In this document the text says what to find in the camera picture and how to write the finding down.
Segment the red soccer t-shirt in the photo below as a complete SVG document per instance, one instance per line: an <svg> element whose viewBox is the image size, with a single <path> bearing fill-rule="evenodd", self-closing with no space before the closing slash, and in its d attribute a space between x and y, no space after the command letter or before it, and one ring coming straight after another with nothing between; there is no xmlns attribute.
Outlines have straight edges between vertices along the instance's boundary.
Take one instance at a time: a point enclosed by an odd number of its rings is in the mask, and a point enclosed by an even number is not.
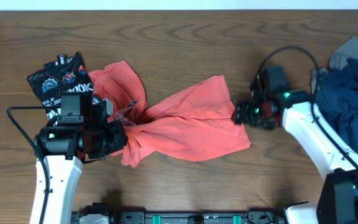
<svg viewBox="0 0 358 224"><path fill-rule="evenodd" d="M153 152L187 161L206 161L247 149L251 141L234 124L234 103L224 75L212 76L147 106L140 77L125 61L89 73L93 93L113 103L110 121L120 122L128 137L117 151L125 166L136 167Z"/></svg>

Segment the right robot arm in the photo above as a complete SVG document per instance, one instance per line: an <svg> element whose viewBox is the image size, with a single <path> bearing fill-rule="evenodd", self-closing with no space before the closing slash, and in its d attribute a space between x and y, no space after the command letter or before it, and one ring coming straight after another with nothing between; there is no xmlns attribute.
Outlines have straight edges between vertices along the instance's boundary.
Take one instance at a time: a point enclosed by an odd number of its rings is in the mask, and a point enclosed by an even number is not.
<svg viewBox="0 0 358 224"><path fill-rule="evenodd" d="M280 66L257 72L249 91L252 101L237 103L234 122L264 130L281 126L324 180L318 202L289 205L274 216L274 223L358 223L358 153L312 104L311 94L292 90Z"/></svg>

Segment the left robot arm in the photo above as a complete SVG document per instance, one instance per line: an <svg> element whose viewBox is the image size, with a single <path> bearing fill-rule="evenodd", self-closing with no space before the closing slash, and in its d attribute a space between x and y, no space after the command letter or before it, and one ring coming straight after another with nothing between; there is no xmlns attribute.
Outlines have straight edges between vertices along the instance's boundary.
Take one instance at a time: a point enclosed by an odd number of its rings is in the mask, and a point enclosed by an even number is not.
<svg viewBox="0 0 358 224"><path fill-rule="evenodd" d="M105 160L128 141L122 124L108 120L113 115L108 99L66 92L59 109L34 140L40 158L31 223L69 223L83 166Z"/></svg>

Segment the black printed folded shirt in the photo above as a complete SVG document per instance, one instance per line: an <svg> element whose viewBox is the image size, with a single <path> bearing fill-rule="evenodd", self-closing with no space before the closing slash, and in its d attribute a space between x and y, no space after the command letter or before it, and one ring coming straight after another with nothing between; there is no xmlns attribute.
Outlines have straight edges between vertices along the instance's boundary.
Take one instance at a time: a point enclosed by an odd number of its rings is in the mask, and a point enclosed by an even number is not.
<svg viewBox="0 0 358 224"><path fill-rule="evenodd" d="M62 93L92 93L94 90L93 82L79 52L71 57L66 54L57 55L56 61L44 64L43 69L29 75L27 82L45 107L48 119L60 114Z"/></svg>

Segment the navy blue garment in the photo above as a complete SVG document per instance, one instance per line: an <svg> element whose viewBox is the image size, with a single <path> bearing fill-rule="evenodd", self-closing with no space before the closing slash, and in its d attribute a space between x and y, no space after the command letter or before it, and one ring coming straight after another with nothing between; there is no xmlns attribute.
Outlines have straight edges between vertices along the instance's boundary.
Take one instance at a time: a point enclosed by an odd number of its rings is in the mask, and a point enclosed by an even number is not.
<svg viewBox="0 0 358 224"><path fill-rule="evenodd" d="M319 79L316 104L342 140L358 153L358 60Z"/></svg>

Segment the grey garment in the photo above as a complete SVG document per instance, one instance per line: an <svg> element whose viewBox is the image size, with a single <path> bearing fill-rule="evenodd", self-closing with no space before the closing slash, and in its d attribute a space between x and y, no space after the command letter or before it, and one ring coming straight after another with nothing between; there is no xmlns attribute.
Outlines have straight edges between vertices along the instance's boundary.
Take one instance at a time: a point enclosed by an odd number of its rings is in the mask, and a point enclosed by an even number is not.
<svg viewBox="0 0 358 224"><path fill-rule="evenodd" d="M348 66L347 59L358 60L358 38L353 36L340 46L329 58L328 68L320 68L321 75L328 74L332 70L342 70Z"/></svg>

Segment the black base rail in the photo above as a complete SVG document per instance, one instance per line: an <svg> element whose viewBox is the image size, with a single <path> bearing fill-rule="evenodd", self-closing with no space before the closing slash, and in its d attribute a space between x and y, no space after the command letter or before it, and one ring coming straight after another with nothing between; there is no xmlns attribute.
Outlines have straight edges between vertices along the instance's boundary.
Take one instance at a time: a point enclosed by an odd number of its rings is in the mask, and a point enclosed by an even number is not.
<svg viewBox="0 0 358 224"><path fill-rule="evenodd" d="M105 203L93 203L73 212L70 224L286 224L282 212L251 208L245 212L147 212L112 210Z"/></svg>

